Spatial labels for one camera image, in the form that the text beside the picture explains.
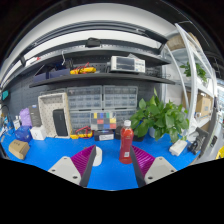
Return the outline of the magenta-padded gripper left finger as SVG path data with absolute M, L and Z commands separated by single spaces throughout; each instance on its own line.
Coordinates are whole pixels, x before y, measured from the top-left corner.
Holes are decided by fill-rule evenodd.
M 49 172 L 76 185 L 86 187 L 95 157 L 96 146 L 92 145 L 72 157 L 63 156 L 49 169 Z

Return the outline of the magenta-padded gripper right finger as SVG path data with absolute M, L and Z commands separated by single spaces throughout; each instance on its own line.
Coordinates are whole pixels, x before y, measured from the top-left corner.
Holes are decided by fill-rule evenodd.
M 136 146 L 130 147 L 130 156 L 139 187 L 176 172 L 176 169 L 164 157 L 153 157 Z

